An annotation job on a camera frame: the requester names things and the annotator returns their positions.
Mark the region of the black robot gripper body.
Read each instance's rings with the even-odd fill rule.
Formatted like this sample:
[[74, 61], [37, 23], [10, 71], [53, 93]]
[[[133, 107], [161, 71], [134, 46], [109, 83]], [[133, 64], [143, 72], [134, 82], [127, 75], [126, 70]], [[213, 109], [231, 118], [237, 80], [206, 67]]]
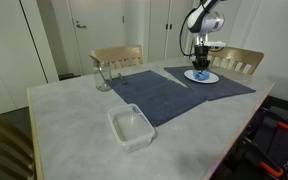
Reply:
[[203, 66], [209, 67], [210, 61], [207, 59], [209, 48], [207, 46], [195, 46], [194, 50], [196, 58], [193, 61], [193, 66], [199, 66], [200, 69]]

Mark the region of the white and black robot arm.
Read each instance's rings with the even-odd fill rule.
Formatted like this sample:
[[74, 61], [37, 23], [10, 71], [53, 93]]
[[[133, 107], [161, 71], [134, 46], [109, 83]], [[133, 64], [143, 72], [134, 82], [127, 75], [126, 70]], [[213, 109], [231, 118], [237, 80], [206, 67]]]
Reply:
[[223, 48], [222, 41], [209, 41], [208, 35], [219, 31], [225, 22], [223, 13], [214, 11], [214, 7], [222, 0], [205, 0], [200, 3], [188, 16], [187, 27], [196, 36], [194, 52], [196, 58], [192, 61], [197, 71], [204, 71], [209, 67], [207, 59], [211, 48]]

